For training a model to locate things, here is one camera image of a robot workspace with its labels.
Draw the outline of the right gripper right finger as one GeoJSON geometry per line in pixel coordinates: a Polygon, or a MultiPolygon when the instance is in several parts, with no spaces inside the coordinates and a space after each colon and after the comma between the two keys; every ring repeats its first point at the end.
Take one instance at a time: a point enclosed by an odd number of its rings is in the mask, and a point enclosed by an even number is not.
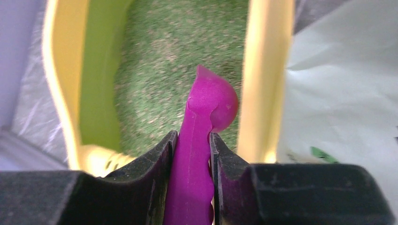
{"type": "Polygon", "coordinates": [[[209,138],[217,225],[392,225],[374,178],[347,164],[250,164],[209,138]]]}

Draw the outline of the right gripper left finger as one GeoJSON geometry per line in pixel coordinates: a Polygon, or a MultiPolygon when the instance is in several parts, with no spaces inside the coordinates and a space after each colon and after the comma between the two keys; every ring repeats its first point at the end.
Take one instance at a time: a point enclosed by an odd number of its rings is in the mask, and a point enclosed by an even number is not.
{"type": "Polygon", "coordinates": [[[83,171],[2,172],[3,225],[160,225],[177,132],[106,177],[83,171]]]}

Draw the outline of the magenta plastic scoop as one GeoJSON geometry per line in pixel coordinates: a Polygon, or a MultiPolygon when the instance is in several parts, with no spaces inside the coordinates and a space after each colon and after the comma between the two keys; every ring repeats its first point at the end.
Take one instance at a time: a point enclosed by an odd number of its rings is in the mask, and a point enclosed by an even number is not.
{"type": "Polygon", "coordinates": [[[209,136],[225,130],[237,112],[238,97],[232,85],[198,65],[174,151],[163,224],[212,224],[214,182],[209,136]]]}

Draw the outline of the green cat litter bag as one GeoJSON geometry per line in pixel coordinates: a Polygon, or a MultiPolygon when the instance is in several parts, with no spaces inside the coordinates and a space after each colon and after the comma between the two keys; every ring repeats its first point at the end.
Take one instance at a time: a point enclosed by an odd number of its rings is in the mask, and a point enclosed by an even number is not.
{"type": "Polygon", "coordinates": [[[360,165],[397,213],[397,1],[351,0],[294,37],[276,159],[360,165]]]}

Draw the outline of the yellow litter box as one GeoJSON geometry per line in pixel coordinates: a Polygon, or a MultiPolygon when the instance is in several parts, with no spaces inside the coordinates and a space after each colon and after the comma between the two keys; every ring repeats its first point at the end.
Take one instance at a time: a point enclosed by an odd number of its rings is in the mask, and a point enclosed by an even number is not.
{"type": "MultiPolygon", "coordinates": [[[[43,63],[73,170],[102,176],[132,160],[120,152],[113,82],[132,0],[50,0],[43,63]]],[[[283,67],[296,2],[248,2],[237,153],[273,163],[282,121],[283,67]]]]}

